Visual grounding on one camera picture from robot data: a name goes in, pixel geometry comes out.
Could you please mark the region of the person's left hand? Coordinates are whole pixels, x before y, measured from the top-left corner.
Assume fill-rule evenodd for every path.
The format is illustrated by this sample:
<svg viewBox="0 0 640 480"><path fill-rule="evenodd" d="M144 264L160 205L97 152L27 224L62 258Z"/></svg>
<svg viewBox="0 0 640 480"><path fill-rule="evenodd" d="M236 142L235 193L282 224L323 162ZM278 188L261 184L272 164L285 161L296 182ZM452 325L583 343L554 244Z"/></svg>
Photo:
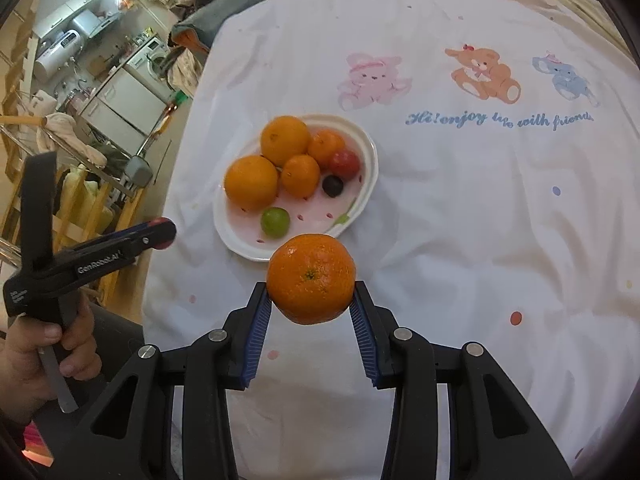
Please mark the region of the person's left hand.
<svg viewBox="0 0 640 480"><path fill-rule="evenodd" d="M85 382L100 374L102 361L93 337L94 316L86 296L79 297L77 316L67 330L20 316L1 343L1 413L11 422L27 425L55 392L40 362L38 350L58 342L70 352L60 363L60 373Z"/></svg>

